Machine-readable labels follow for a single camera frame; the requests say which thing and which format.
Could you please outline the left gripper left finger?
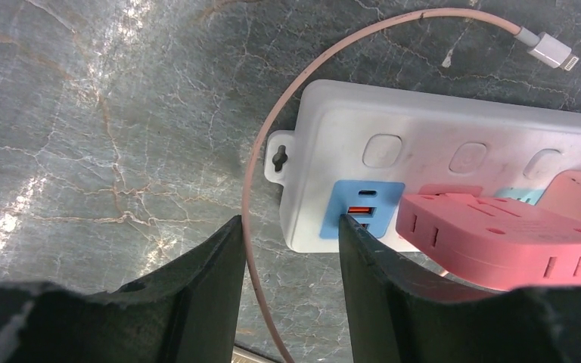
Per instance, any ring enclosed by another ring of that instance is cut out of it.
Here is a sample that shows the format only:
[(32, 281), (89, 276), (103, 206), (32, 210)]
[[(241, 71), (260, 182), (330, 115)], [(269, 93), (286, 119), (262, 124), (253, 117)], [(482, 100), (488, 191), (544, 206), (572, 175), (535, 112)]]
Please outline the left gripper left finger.
[(112, 293), (0, 282), (0, 362), (228, 362), (244, 266), (235, 216)]

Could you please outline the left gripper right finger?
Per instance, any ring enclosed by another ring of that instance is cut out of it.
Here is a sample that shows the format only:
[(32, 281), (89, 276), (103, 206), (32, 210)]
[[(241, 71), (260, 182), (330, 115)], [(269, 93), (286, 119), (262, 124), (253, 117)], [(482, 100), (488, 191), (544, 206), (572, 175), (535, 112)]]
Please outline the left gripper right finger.
[(478, 290), (423, 268), (347, 215), (339, 254), (356, 362), (581, 362), (581, 287)]

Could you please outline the long white power strip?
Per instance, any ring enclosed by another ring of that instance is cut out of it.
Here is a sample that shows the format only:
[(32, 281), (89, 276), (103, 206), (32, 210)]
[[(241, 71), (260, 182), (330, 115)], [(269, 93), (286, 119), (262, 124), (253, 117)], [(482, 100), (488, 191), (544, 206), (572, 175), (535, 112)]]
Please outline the long white power strip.
[(317, 80), (294, 130), (269, 136), (264, 173), (283, 188), (287, 246), (335, 253), (344, 213), (411, 252), (396, 233), (402, 196), (454, 191), (535, 204), (566, 170), (581, 170), (581, 113)]

